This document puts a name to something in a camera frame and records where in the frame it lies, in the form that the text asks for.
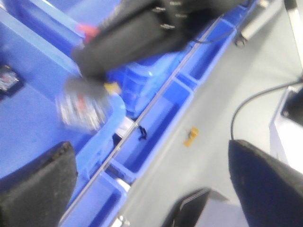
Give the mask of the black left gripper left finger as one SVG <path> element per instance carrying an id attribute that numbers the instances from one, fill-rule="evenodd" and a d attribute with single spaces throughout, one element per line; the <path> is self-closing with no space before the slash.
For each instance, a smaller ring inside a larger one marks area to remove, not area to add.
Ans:
<path id="1" fill-rule="evenodd" d="M 57 227 L 77 182 L 75 150 L 63 141 L 0 180 L 2 227 Z"/>

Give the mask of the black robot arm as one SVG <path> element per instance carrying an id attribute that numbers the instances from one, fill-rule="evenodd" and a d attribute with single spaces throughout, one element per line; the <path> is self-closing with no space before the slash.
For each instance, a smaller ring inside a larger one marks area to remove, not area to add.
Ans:
<path id="1" fill-rule="evenodd" d="M 3 0 L 1 226 L 110 226 L 256 4 Z"/>

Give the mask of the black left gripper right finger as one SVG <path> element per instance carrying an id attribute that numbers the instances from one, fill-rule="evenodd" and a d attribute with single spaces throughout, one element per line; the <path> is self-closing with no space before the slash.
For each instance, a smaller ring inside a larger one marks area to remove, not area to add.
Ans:
<path id="1" fill-rule="evenodd" d="M 303 175 L 245 140 L 230 140 L 229 172 L 250 227 L 301 227 Z"/>

